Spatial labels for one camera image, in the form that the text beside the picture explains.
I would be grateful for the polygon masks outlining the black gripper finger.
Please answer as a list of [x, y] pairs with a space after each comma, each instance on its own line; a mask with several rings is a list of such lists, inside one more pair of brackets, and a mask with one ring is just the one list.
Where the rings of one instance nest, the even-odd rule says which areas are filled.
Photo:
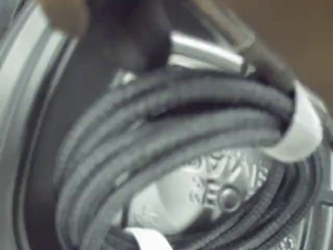
[[171, 24], [163, 1], [87, 1], [90, 31], [112, 63], [147, 72], [163, 67], [171, 55]]

